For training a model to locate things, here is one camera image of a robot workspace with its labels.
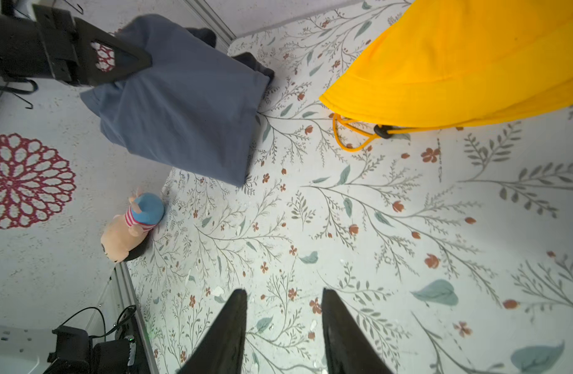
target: red flower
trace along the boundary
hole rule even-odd
[[[508,299],[503,302],[503,306],[505,309],[515,309],[519,306],[519,303],[515,300]]]
[[[432,150],[432,148],[426,148],[426,151],[422,153],[422,158],[424,159],[424,162],[432,161],[434,163],[438,161],[439,154],[440,148],[436,148],[435,150]]]
[[[436,269],[440,264],[438,257],[434,256],[433,254],[428,254],[428,258],[426,258],[424,262],[430,269]]]
[[[465,322],[459,322],[459,325],[455,325],[453,324],[453,327],[455,327],[455,330],[459,330],[459,335],[461,335],[462,338],[465,337],[465,335],[471,335],[471,329],[467,328],[467,323]]]
[[[72,200],[74,176],[39,140],[0,135],[0,228],[27,228],[60,213]]]
[[[297,296],[297,290],[295,290],[295,288],[288,290],[288,298],[290,301],[295,301],[295,296]]]
[[[392,204],[392,209],[397,213],[401,213],[405,206],[401,204],[401,200],[397,200]]]
[[[309,306],[312,307],[313,314],[322,314],[322,306],[318,303],[318,298],[315,301],[310,301]]]

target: white wall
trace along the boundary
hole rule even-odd
[[[203,27],[182,0],[79,0],[81,18],[115,31],[140,14],[158,13],[184,26]],[[67,8],[63,1],[57,7]],[[61,213],[28,228],[0,228],[0,325],[52,328],[96,305],[113,264],[100,236],[123,213],[138,185],[159,192],[170,167],[128,154],[100,133],[99,118],[80,101],[81,89],[40,80],[26,96],[35,109],[4,94],[0,135],[18,133],[55,148],[70,162],[76,189]],[[85,326],[89,313],[75,325]]]
[[[362,0],[206,0],[237,36],[274,28]]]

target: stuffed doll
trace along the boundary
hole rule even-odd
[[[101,236],[103,252],[114,262],[125,260],[163,217],[162,200],[153,193],[137,189],[128,201],[126,213],[115,216]]]

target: white floral surface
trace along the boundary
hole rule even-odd
[[[243,372],[325,373],[328,287],[395,372],[573,373],[573,106],[354,154],[335,143],[319,95],[409,5],[232,44],[276,71],[247,183],[172,170],[152,248],[129,263],[160,372],[244,288]]]

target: orange flower print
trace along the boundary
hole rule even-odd
[[[435,150],[433,150],[432,148],[426,148],[426,151],[422,153],[422,158],[424,162],[432,161],[434,163],[438,161],[439,154],[440,154],[440,148],[436,148]]]
[[[467,327],[467,323],[465,322],[459,322],[458,326],[453,324],[453,327],[455,327],[455,330],[459,330],[459,335],[461,335],[462,338],[464,338],[465,335],[471,335],[471,329]]]
[[[438,257],[434,256],[433,254],[429,254],[429,253],[428,253],[428,258],[426,258],[424,260],[424,262],[426,263],[426,265],[430,269],[436,269],[438,267],[438,265],[440,264],[440,260],[438,259]]]
[[[401,213],[405,206],[401,204],[401,200],[397,200],[392,203],[392,209],[397,213]]]
[[[288,298],[290,299],[290,301],[295,301],[296,295],[297,295],[297,290],[295,290],[295,288],[291,288],[290,290],[288,290]]]
[[[318,303],[318,298],[315,301],[310,301],[309,306],[312,307],[313,314],[322,314],[322,306]]]
[[[515,300],[508,299],[503,302],[503,306],[505,309],[516,309],[519,306],[519,303]]]

